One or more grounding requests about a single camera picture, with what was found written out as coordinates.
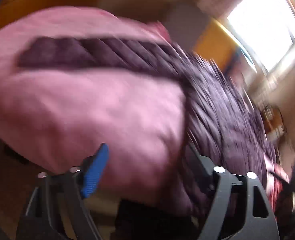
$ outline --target pink fabric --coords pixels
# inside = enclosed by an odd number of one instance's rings
[[[105,142],[110,160],[100,186],[155,205],[182,145],[185,96],[180,86],[116,69],[21,70],[15,60],[37,36],[166,43],[160,30],[74,7],[39,11],[0,30],[0,138],[55,173],[80,164]]]

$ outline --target pink pillow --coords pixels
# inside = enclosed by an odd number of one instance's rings
[[[42,10],[0,30],[0,138],[55,173],[79,165],[105,142],[100,187],[155,205],[175,171],[185,96],[170,80],[126,70],[59,71],[16,67],[38,36],[134,38],[167,43],[155,25],[95,8]]]

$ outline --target bright window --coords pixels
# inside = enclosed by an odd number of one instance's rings
[[[243,0],[228,20],[267,71],[295,41],[295,16],[286,0]]]

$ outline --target purple fabric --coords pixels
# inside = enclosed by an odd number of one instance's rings
[[[247,110],[241,96],[214,63],[186,54],[175,44],[117,38],[41,37],[21,54],[18,64],[28,68],[117,67],[173,79],[180,83],[187,98],[185,142],[193,143],[201,155],[231,173],[256,173],[266,187],[264,154],[271,160],[275,154],[264,139],[262,120],[258,112]],[[174,176],[171,188],[166,190],[172,197],[165,197],[166,203],[160,205],[164,209],[181,206],[202,217],[209,207],[204,202],[210,200],[195,189],[193,177],[187,176],[186,170],[178,170],[184,172]],[[182,194],[185,197],[175,198]],[[181,203],[176,205],[169,199],[173,202],[179,199]]]

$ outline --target blue gripper pad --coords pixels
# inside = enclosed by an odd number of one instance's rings
[[[107,160],[108,147],[103,143],[96,153],[92,164],[88,167],[86,173],[84,173],[83,188],[81,189],[84,198],[88,198],[96,191],[97,184],[101,178]]]

